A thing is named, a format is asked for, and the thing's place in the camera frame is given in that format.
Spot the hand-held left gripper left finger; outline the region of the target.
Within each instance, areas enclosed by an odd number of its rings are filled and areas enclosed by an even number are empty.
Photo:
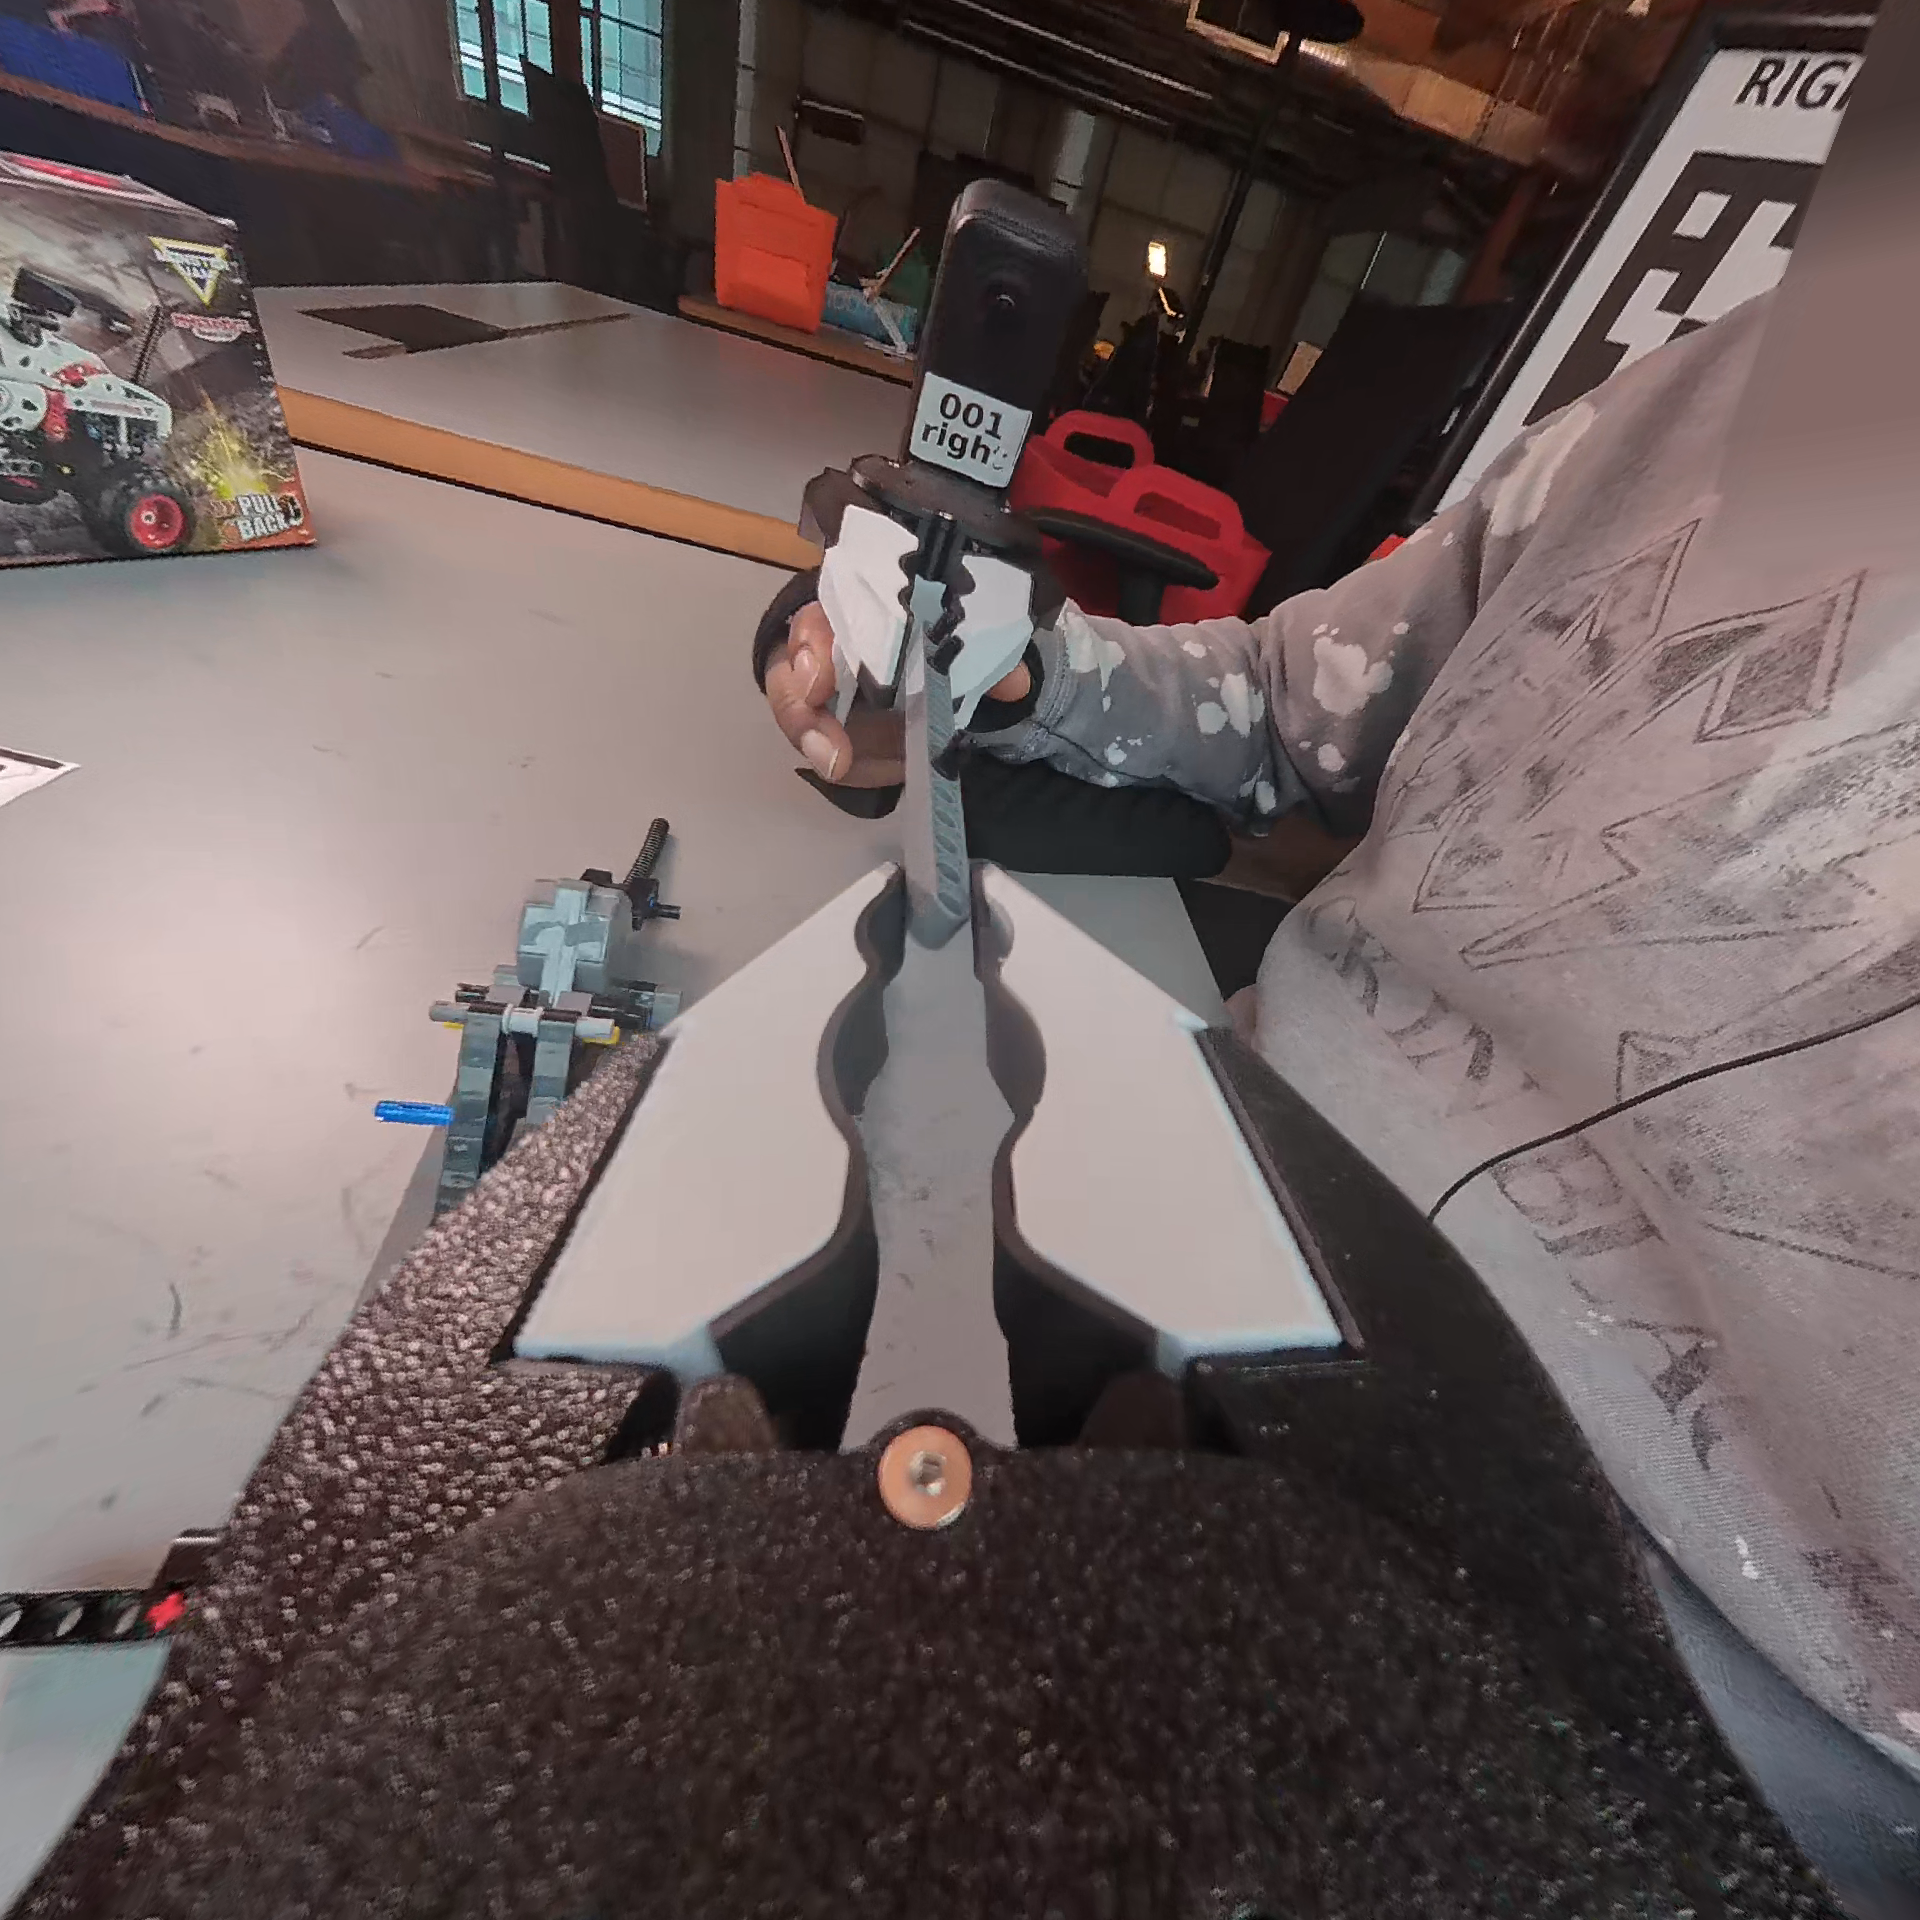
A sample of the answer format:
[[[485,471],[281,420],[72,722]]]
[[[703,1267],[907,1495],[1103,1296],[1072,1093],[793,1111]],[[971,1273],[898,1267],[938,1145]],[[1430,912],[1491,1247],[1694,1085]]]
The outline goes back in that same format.
[[[880,863],[662,1034],[515,1332],[526,1361],[855,1373],[878,1293],[860,1117],[903,875]]]

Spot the grey toy beam with pins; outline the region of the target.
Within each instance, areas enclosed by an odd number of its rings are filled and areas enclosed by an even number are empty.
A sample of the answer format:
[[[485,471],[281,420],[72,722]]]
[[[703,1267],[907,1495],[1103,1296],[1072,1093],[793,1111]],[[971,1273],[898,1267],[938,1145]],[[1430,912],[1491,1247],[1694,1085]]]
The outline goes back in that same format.
[[[949,663],[958,658],[963,535],[946,514],[917,529],[906,590],[898,675],[903,719],[902,855],[907,932],[926,950],[946,948],[971,916],[958,722]]]

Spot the grey and black toy assembly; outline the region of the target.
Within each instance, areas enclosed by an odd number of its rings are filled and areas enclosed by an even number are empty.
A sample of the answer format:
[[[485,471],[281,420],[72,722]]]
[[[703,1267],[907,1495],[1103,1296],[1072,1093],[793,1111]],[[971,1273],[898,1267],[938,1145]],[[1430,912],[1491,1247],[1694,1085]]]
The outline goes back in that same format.
[[[429,1021],[457,1034],[443,1101],[376,1103],[376,1120],[440,1132],[434,1218],[457,1208],[522,1135],[543,1125],[602,1054],[666,1027],[679,994],[644,972],[644,933],[675,921],[659,898],[670,821],[653,817],[632,863],[613,874],[541,880],[522,905],[513,956],[485,980],[434,1001]]]

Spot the person's right forearm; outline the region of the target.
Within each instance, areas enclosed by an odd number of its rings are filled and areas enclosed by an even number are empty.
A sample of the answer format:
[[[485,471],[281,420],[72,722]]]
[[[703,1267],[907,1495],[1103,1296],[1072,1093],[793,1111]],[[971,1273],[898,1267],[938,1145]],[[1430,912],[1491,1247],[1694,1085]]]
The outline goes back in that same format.
[[[1066,604],[1038,695],[993,752],[1100,787],[1166,787],[1263,831],[1369,823],[1413,712],[1514,563],[1465,510],[1258,620],[1128,625]]]

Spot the grey desk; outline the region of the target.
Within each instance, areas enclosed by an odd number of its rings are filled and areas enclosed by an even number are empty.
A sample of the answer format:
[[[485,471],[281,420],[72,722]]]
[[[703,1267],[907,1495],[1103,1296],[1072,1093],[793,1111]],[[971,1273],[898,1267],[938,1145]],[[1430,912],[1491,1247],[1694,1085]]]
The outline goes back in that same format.
[[[658,815],[694,1000],[886,855],[749,670],[785,576],[307,451],[314,546],[3,569],[3,1590],[215,1527],[420,1232],[455,1036],[541,877]]]

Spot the person's right hand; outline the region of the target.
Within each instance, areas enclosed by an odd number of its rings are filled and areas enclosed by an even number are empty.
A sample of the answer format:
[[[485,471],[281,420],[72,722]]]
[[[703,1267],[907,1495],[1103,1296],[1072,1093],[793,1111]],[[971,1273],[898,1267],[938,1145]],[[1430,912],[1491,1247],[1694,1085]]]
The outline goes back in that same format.
[[[838,716],[834,627],[811,598],[785,620],[762,675],[762,691],[785,742],[828,786],[851,778],[853,745]]]

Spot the black office chair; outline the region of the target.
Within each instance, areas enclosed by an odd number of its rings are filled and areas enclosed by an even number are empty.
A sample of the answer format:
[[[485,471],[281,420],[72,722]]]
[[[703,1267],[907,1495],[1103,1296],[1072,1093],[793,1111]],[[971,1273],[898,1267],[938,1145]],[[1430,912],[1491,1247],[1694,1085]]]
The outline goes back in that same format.
[[[1116,584],[1114,615],[1132,625],[1157,624],[1168,590],[1206,593],[1220,584],[1217,572],[1203,559],[1126,526],[1062,508],[1036,508],[1025,520],[1059,549],[1051,559],[1053,569],[1066,563],[1063,555],[1108,563]]]

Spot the red plastic container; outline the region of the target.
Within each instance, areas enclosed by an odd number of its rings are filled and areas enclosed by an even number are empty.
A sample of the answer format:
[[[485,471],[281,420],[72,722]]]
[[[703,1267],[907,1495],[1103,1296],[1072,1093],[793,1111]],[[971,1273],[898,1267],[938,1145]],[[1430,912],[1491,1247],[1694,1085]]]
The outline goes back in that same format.
[[[1154,465],[1146,425],[1116,413],[1072,408],[1029,436],[1015,471],[1011,500],[1025,514],[1068,511],[1094,515],[1124,471]]]
[[[1269,549],[1254,540],[1227,492],[1161,464],[1119,471],[1114,528],[1132,546],[1116,562],[1117,618],[1136,625],[1238,615]]]

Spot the grey table with wooden edge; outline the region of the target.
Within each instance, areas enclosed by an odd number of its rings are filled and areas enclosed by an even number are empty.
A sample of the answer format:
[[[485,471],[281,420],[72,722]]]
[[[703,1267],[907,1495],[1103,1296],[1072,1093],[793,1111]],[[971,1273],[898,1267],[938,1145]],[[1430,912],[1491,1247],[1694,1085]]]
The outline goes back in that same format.
[[[264,286],[294,442],[376,468],[798,569],[806,484],[892,453],[910,385],[558,282]],[[391,358],[306,307],[423,304],[491,324],[632,318]]]

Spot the window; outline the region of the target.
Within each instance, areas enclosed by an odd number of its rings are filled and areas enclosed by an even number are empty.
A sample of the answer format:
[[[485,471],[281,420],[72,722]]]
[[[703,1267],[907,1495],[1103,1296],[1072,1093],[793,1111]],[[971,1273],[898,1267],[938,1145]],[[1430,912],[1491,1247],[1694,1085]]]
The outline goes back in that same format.
[[[595,111],[659,155],[664,31],[659,2],[447,2],[466,101],[526,120],[526,71],[578,74]]]

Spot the dark mat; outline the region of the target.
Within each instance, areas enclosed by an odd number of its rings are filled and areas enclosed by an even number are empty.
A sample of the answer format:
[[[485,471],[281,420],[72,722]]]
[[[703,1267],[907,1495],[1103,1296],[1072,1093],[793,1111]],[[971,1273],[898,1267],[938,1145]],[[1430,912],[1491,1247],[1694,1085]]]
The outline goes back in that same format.
[[[361,338],[360,345],[346,347],[346,355],[360,362],[540,338],[586,326],[619,324],[634,318],[632,311],[619,307],[558,320],[496,324],[423,301],[307,306],[299,315],[319,324],[331,324]]]

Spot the person in grey sweatshirt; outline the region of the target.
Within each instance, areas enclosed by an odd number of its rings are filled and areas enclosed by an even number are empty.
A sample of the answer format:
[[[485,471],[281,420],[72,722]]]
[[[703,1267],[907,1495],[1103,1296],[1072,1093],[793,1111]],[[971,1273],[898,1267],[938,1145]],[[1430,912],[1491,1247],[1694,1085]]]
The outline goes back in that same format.
[[[1438,515],[1509,569],[1265,950],[1258,1044],[1671,1561],[1916,1768],[1916,563],[1739,529],[1771,306]]]

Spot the white printed sign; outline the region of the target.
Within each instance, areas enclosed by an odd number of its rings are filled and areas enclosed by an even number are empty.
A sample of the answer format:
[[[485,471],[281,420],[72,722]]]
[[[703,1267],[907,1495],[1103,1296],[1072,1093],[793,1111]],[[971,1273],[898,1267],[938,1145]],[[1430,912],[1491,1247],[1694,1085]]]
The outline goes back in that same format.
[[[1700,7],[1409,524],[1451,508],[1534,424],[1781,280],[1876,12]]]

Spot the toy truck box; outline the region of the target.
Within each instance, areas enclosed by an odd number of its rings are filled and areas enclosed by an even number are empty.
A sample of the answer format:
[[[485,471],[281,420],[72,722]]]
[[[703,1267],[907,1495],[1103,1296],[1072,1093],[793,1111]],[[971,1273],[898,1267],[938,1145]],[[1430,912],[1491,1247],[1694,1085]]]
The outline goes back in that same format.
[[[2,155],[2,566],[315,540],[238,228]]]

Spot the wooden shelf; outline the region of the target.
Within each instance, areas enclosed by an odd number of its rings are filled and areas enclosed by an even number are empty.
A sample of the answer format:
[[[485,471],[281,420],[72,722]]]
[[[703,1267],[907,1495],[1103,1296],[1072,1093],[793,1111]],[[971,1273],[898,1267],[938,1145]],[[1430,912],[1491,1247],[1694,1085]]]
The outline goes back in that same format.
[[[3,3],[3,143],[49,152],[29,110],[253,170],[429,185],[466,165],[454,6],[441,2]]]

